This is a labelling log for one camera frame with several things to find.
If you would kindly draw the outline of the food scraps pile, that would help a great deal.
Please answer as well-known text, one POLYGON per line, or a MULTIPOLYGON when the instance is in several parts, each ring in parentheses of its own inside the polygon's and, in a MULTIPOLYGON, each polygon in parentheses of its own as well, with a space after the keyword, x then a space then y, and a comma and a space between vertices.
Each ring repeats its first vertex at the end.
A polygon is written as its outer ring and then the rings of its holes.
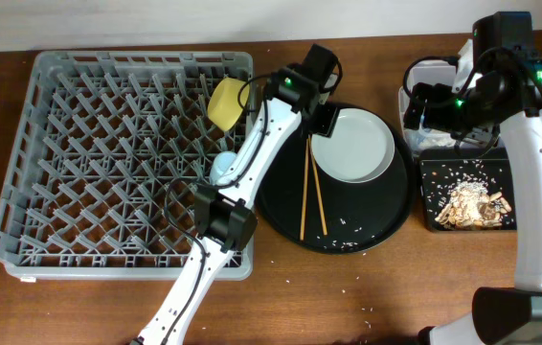
POLYGON ((502 192, 490 194, 483 182, 464 181, 450 191, 434 222, 452 230, 491 230, 500 228, 511 211, 502 192))

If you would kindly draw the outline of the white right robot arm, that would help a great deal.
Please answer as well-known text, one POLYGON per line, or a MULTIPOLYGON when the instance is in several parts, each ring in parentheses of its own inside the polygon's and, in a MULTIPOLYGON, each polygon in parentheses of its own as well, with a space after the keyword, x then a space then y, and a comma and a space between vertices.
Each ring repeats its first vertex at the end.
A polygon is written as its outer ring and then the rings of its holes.
POLYGON ((490 129, 506 148, 517 225, 512 287, 480 287, 470 313, 418 334, 421 344, 542 344, 542 57, 526 11, 476 21, 471 41, 448 63, 452 85, 402 84, 403 124, 456 141, 490 129))

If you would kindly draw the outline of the light blue cup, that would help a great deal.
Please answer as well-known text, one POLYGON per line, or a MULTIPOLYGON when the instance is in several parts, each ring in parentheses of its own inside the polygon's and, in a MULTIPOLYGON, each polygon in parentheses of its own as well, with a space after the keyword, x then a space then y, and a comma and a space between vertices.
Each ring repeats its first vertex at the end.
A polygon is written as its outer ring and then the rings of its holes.
POLYGON ((220 176, 229 170, 236 157, 237 155, 232 151, 223 151, 215 157, 209 176, 212 185, 217 182, 220 176))

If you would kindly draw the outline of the yellow bowl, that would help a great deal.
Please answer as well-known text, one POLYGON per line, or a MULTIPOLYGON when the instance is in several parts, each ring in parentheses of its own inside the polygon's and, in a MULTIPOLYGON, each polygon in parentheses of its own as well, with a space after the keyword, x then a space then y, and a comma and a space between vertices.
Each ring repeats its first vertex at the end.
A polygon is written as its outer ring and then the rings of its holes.
POLYGON ((229 131, 246 105, 250 86, 243 80, 223 79, 215 88, 207 107, 209 120, 222 131, 229 131))

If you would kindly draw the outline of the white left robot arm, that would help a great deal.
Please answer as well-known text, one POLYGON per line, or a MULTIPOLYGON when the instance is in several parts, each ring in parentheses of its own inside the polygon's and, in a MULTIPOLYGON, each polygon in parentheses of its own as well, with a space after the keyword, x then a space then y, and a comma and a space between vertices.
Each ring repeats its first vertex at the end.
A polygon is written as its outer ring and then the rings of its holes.
POLYGON ((265 174, 296 131, 329 136, 338 116, 327 104, 343 78, 339 58, 314 44, 304 60, 264 76, 256 121, 232 161, 212 184, 193 194, 192 250, 152 319, 134 338, 142 345, 183 342, 198 307, 219 271, 245 248, 258 220, 254 201, 265 174))

